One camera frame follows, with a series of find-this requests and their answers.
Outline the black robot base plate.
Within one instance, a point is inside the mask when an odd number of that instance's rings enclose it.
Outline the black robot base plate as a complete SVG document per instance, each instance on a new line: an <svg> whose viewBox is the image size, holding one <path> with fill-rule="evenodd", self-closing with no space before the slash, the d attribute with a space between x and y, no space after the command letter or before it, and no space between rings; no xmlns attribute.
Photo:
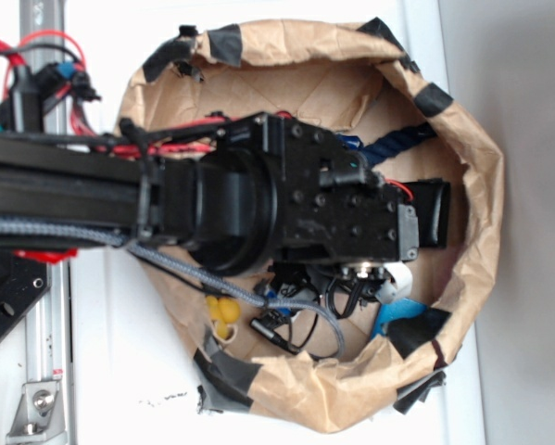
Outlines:
<svg viewBox="0 0 555 445"><path fill-rule="evenodd" d="M0 249L0 343L49 287L46 264Z"/></svg>

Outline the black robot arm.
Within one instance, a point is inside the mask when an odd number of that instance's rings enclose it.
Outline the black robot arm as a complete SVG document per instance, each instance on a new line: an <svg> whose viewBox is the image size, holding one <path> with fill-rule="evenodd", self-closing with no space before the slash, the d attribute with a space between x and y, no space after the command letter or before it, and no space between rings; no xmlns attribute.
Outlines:
<svg viewBox="0 0 555 445"><path fill-rule="evenodd" d="M178 246L221 276L269 261L340 271L417 258L408 194L339 136L268 113L151 133L126 119L120 137L44 133L43 102L82 77L77 66L14 68L1 106L0 217L45 229L0 229L0 246L87 245L63 233L73 224Z"/></svg>

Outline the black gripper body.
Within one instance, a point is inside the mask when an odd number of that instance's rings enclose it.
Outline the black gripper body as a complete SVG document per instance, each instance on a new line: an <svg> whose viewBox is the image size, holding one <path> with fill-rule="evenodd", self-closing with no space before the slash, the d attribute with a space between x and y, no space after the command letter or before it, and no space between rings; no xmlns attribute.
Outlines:
<svg viewBox="0 0 555 445"><path fill-rule="evenodd" d="M418 258L418 217L405 185L328 130L274 114L259 124L281 193L274 261L367 275Z"/></svg>

